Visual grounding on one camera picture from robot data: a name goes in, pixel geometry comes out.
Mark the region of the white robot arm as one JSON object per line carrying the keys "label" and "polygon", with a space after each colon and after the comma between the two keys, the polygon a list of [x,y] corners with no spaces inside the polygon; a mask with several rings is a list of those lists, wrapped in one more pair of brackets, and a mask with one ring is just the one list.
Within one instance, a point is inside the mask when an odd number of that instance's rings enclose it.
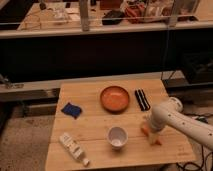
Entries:
{"label": "white robot arm", "polygon": [[182,110],[183,104],[175,97],[154,105],[148,116],[151,131],[160,132],[168,125],[213,151],[213,126],[183,115]]}

